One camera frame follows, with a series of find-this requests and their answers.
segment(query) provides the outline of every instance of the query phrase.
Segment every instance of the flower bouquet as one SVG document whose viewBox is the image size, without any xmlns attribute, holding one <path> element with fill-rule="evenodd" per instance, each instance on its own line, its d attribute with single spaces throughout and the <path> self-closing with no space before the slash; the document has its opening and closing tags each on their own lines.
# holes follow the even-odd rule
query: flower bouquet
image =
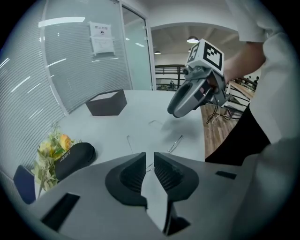
<svg viewBox="0 0 300 240">
<path fill-rule="evenodd" d="M 57 122 L 52 125 L 52 128 L 53 131 L 49 133 L 48 138 L 39 145 L 37 160 L 33 163 L 31 170 L 36 183 L 41 184 L 44 180 L 43 189 L 45 191 L 58 183 L 55 176 L 55 161 L 60 159 L 73 145 L 81 142 L 81 140 L 71 140 L 67 135 L 62 134 Z"/>
</svg>

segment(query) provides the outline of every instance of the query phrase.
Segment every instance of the ceiling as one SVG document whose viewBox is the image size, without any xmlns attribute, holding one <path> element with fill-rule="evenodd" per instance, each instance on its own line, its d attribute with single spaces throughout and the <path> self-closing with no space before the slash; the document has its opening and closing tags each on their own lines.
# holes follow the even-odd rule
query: ceiling
<svg viewBox="0 0 300 240">
<path fill-rule="evenodd" d="M 137 2 L 140 2 L 142 4 L 144 4 L 147 7 L 153 7 L 153 6 L 159 6 L 162 3 L 170 3 L 170 4 L 177 4 L 177 3 L 183 3 L 182 0 L 135 0 Z M 226 1 L 225 0 L 185 0 L 184 3 L 188 4 L 191 2 L 208 2 L 210 4 L 218 4 L 218 5 L 226 5 Z"/>
<path fill-rule="evenodd" d="M 193 46 L 187 42 L 189 36 L 204 38 L 224 52 L 225 58 L 232 57 L 243 43 L 239 41 L 237 32 L 212 28 L 210 26 L 173 26 L 153 30 L 152 41 L 154 51 L 162 54 L 187 53 Z"/>
</svg>

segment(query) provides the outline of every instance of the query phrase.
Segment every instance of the white table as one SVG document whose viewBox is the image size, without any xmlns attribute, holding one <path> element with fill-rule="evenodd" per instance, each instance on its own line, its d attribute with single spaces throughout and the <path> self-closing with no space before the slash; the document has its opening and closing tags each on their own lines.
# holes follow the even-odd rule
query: white table
<svg viewBox="0 0 300 240">
<path fill-rule="evenodd" d="M 127 105 L 119 116 L 93 117 L 86 104 L 83 104 L 59 122 L 62 133 L 94 146 L 97 159 L 93 164 L 132 154 L 127 141 L 128 135 L 133 153 L 146 152 L 147 166 L 153 163 L 155 151 L 167 152 L 180 135 L 183 138 L 172 154 L 204 161 L 204 129 L 200 108 L 177 119 L 167 112 L 174 92 L 124 92 Z M 95 100 L 111 95 L 100 95 Z M 147 198 L 148 215 L 163 230 L 167 195 L 154 171 L 146 173 L 142 195 Z"/>
</svg>

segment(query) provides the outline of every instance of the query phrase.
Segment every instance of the notice on glass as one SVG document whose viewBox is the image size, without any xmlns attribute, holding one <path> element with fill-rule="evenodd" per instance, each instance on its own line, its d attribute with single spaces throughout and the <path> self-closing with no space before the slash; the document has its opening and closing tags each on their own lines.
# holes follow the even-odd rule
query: notice on glass
<svg viewBox="0 0 300 240">
<path fill-rule="evenodd" d="M 105 37 L 91 37 L 94 53 L 114 53 L 113 40 Z"/>
<path fill-rule="evenodd" d="M 90 22 L 90 38 L 94 54 L 114 53 L 112 29 L 110 25 Z"/>
</svg>

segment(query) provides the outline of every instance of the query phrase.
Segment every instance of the glass wall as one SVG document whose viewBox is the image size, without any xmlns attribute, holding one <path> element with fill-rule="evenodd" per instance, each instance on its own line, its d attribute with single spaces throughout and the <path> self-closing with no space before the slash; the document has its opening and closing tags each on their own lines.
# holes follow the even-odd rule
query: glass wall
<svg viewBox="0 0 300 240">
<path fill-rule="evenodd" d="M 125 48 L 134 90 L 151 90 L 151 70 L 146 23 L 139 15 L 123 7 Z"/>
</svg>

